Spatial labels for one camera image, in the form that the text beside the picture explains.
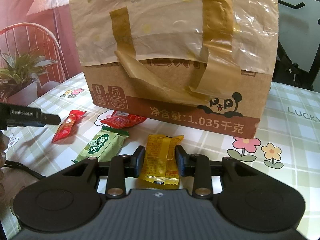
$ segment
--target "red snack package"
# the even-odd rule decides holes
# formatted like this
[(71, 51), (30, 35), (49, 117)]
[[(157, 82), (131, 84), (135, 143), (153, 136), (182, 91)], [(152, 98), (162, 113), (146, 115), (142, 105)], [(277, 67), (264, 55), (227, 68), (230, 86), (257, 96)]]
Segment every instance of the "red snack package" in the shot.
[(111, 117), (101, 120), (101, 123), (107, 124), (110, 127), (121, 129), (125, 127), (131, 127), (138, 123), (145, 121), (147, 118), (134, 115), (134, 114), (127, 114), (121, 111), (114, 111)]
[(68, 136), (71, 131), (71, 127), (75, 122), (77, 122), (81, 116), (83, 116), (87, 111), (83, 112), (80, 110), (71, 110), (69, 116), (63, 121), (59, 126), (51, 142), (56, 142)]

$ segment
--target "snack package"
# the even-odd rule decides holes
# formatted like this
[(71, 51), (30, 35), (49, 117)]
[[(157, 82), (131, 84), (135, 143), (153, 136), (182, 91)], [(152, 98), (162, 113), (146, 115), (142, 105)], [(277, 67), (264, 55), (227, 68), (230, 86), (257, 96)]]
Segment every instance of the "snack package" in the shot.
[(139, 178), (156, 184), (178, 185), (179, 172), (174, 158), (174, 148), (182, 142), (183, 137), (149, 135)]
[(99, 162), (108, 162), (117, 155), (124, 140), (128, 137), (129, 133), (127, 131), (103, 126), (80, 152), (74, 162), (77, 163), (91, 156), (97, 157)]
[(113, 128), (122, 129), (131, 127), (145, 121), (147, 118), (134, 114), (127, 114), (121, 111), (114, 111), (111, 117), (104, 119), (101, 123), (107, 124)]
[(68, 136), (71, 132), (71, 127), (82, 117), (87, 111), (71, 110), (69, 116), (59, 126), (51, 142), (56, 142)]

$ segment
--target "yellow wrapper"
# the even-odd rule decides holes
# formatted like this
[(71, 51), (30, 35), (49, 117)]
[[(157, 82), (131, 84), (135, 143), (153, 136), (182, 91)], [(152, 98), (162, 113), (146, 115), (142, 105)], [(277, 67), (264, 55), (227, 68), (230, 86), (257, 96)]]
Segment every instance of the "yellow wrapper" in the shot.
[(149, 135), (139, 178), (155, 184), (178, 185), (179, 172), (174, 158), (174, 148), (183, 138), (183, 135), (174, 138), (162, 134)]

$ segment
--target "green wrapper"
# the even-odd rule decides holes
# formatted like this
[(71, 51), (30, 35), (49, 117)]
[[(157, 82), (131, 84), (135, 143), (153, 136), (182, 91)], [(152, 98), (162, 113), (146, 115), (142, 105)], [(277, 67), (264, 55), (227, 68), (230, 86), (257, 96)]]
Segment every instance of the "green wrapper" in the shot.
[(99, 162), (108, 162), (117, 155), (128, 137), (129, 133), (126, 131), (103, 126), (73, 162), (92, 156), (97, 157)]

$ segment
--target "yellow flower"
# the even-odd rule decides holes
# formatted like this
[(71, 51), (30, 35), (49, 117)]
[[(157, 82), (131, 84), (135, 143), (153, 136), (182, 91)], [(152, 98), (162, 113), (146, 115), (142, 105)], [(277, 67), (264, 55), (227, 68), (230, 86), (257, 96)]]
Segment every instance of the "yellow flower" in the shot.
[(267, 146), (262, 146), (261, 150), (265, 152), (264, 156), (266, 159), (275, 159), (276, 161), (281, 160), (281, 149), (279, 147), (274, 147), (272, 143), (267, 143)]
[(63, 94), (64, 94), (64, 95), (68, 95), (68, 94), (70, 94), (70, 93), (72, 93), (72, 90), (67, 90), (67, 91), (64, 92)]

